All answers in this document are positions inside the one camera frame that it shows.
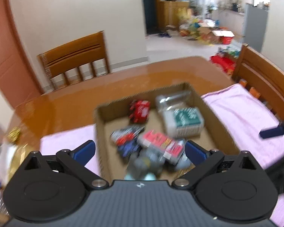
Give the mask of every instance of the baseboard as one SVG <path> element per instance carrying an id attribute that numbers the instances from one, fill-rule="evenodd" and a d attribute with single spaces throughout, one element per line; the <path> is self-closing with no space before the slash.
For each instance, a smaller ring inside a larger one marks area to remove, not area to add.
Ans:
<path id="1" fill-rule="evenodd" d="M 145 62 L 145 61 L 148 61 L 148 57 L 147 56 L 146 57 L 141 57 L 141 58 L 138 58 L 138 59 L 126 60 L 126 61 L 123 61 L 123 62 L 114 63 L 114 64 L 111 64 L 110 66 L 111 66 L 111 69 L 116 69 L 116 68 L 120 68 L 120 67 L 123 67 L 123 66 L 130 66 L 130 65 L 141 63 L 141 62 Z M 104 66 L 96 68 L 96 72 L 98 73 L 98 75 L 101 75 L 101 74 L 105 73 L 105 71 L 106 70 L 105 70 Z M 90 71 L 82 72 L 82 76 L 83 76 L 83 78 L 85 80 L 92 78 Z M 70 81 L 76 80 L 77 79 L 77 75 L 69 76 L 68 79 Z M 64 80 L 60 80 L 60 81 L 56 82 L 57 85 L 62 85 L 63 83 L 64 83 Z M 45 93 L 48 93 L 48 92 L 52 91 L 50 85 L 47 85 L 47 86 L 43 87 L 43 90 L 44 90 Z"/>

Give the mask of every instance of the green label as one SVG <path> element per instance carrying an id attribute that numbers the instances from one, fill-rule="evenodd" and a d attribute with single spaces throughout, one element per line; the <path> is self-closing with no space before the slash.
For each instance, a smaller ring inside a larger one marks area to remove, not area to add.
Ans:
<path id="1" fill-rule="evenodd" d="M 177 127 L 200 124 L 200 119 L 195 108 L 175 109 L 173 111 L 173 117 Z"/>

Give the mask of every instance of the gray panel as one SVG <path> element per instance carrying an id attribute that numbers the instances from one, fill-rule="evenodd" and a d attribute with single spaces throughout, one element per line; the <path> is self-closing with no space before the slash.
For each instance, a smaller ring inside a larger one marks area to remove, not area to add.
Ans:
<path id="1" fill-rule="evenodd" d="M 85 204 L 61 220 L 43 224 L 11 220 L 6 227 L 276 227 L 269 220 L 238 225 L 214 219 L 187 191 L 166 181 L 115 181 L 93 191 Z"/>
<path id="2" fill-rule="evenodd" d="M 243 43 L 249 44 L 257 52 L 262 51 L 268 12 L 251 4 L 246 4 Z"/>

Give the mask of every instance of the reddish-brown door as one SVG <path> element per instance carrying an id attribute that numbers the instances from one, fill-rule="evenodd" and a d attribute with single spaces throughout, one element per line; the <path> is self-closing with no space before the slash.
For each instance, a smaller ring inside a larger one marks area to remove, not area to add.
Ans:
<path id="1" fill-rule="evenodd" d="M 42 90 L 25 61 L 8 12 L 6 0 L 0 0 L 0 90 L 15 108 Z"/>

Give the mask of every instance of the metal screw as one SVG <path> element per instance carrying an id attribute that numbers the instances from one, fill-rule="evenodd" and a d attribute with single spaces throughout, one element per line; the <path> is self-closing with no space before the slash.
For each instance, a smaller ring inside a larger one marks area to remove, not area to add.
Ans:
<path id="1" fill-rule="evenodd" d="M 102 188 L 106 185 L 106 181 L 103 179 L 96 179 L 91 182 L 91 185 L 96 187 L 96 188 Z"/>
<path id="2" fill-rule="evenodd" d="M 184 178 L 179 178 L 175 180 L 175 185 L 179 187 L 186 187 L 189 185 L 189 181 Z"/>

